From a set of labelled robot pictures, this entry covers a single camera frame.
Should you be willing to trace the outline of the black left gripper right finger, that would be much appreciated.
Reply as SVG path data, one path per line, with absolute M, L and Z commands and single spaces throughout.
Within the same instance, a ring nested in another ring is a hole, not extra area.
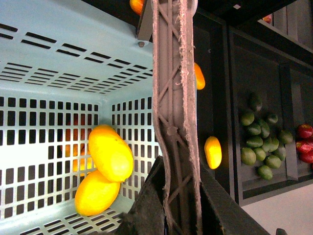
M 246 213 L 203 166 L 201 215 L 204 235 L 267 235 L 268 232 Z

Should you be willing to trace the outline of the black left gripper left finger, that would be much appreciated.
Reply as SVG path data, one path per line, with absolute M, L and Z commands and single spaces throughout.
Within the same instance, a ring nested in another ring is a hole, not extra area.
M 164 162 L 157 157 L 137 198 L 128 213 L 122 213 L 122 222 L 116 235 L 163 235 L 165 215 L 163 188 L 165 185 Z

